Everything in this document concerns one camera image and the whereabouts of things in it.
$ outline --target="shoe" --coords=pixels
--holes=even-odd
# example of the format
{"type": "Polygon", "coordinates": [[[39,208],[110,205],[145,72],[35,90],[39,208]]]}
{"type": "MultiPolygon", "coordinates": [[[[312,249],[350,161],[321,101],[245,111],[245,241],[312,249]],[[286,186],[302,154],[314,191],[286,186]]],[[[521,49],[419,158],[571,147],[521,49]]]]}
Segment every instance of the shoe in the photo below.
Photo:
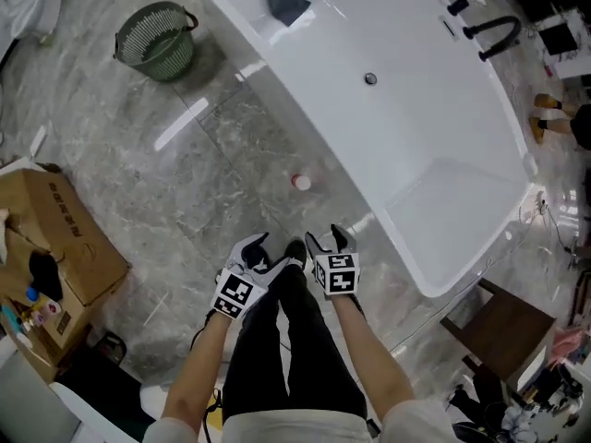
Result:
{"type": "Polygon", "coordinates": [[[306,250],[306,245],[301,238],[293,239],[291,243],[287,245],[283,255],[291,258],[289,264],[296,264],[301,269],[306,267],[308,252],[306,250]]]}
{"type": "Polygon", "coordinates": [[[534,135],[537,144],[542,144],[544,142],[544,130],[537,125],[538,123],[539,118],[537,116],[529,117],[529,127],[532,130],[532,135],[534,135]]]}
{"type": "Polygon", "coordinates": [[[534,99],[534,105],[539,108],[557,108],[559,102],[547,93],[539,93],[534,99]]]}

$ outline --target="white freestanding bathtub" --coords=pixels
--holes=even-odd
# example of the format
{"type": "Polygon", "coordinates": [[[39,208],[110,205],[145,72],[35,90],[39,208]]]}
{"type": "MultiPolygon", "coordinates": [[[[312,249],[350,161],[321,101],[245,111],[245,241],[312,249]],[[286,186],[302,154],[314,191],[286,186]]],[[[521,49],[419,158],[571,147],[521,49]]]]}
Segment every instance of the white freestanding bathtub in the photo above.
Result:
{"type": "Polygon", "coordinates": [[[265,0],[200,0],[243,77],[288,131],[323,140],[418,289],[441,295],[529,187],[509,99],[445,0],[309,1],[288,28],[265,0]]]}

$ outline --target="plastic laundry basket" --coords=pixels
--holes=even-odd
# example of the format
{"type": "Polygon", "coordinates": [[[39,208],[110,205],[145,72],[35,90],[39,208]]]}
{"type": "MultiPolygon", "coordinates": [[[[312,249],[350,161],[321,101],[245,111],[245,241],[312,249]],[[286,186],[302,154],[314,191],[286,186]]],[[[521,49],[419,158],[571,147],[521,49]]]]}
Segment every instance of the plastic laundry basket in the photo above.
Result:
{"type": "Polygon", "coordinates": [[[115,35],[113,57],[154,80],[180,78],[193,62],[195,44],[190,32],[198,24],[194,15],[176,3],[144,6],[115,35]]]}

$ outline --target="marble floor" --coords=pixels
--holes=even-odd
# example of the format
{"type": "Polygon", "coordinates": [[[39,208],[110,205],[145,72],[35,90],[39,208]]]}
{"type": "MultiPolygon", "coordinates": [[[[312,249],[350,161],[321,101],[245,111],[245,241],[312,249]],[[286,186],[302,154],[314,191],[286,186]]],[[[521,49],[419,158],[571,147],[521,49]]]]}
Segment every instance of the marble floor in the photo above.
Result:
{"type": "MultiPolygon", "coordinates": [[[[472,313],[478,296],[468,286],[478,273],[485,271],[501,287],[564,321],[577,272],[568,270],[570,258],[548,214],[526,223],[535,216],[541,192],[563,241],[579,234],[585,154],[565,137],[548,136],[539,147],[527,129],[535,93],[564,95],[562,84],[536,60],[528,28],[521,44],[493,63],[536,157],[536,183],[473,270],[452,291],[430,300],[404,278],[392,244],[342,168],[310,164],[288,127],[272,119],[247,82],[236,77],[204,24],[195,31],[198,62],[174,84],[153,82],[112,58],[123,22],[154,1],[159,0],[63,0],[52,43],[21,42],[1,75],[0,157],[25,155],[39,126],[48,126],[38,161],[64,169],[133,266],[96,321],[126,341],[128,369],[154,378],[183,359],[209,310],[215,271],[235,241],[268,231],[271,253],[278,255],[292,236],[306,230],[321,235],[331,222],[356,235],[363,267],[360,302],[421,397],[444,398],[466,371],[460,362],[465,350],[438,321],[441,310],[464,297],[454,313],[472,313]],[[183,129],[163,144],[166,129],[179,123],[183,129]],[[290,178],[298,173],[312,177],[311,191],[291,187],[290,178]]],[[[195,0],[174,1],[191,11],[199,8],[195,0]]],[[[519,14],[511,1],[485,1],[471,0],[464,13],[470,24],[519,14]]],[[[482,36],[488,44],[499,34],[482,36]]],[[[330,304],[320,303],[344,350],[330,304]]],[[[233,329],[226,343],[228,357],[235,334],[233,329]]]]}

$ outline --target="white toilet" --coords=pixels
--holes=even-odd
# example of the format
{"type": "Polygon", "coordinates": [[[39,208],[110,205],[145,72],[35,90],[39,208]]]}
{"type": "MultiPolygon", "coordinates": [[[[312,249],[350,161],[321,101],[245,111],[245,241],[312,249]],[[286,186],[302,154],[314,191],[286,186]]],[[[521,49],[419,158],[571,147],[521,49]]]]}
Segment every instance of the white toilet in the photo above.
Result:
{"type": "Polygon", "coordinates": [[[11,19],[10,35],[19,40],[33,35],[42,40],[57,24],[61,0],[0,0],[0,10],[11,19]]]}

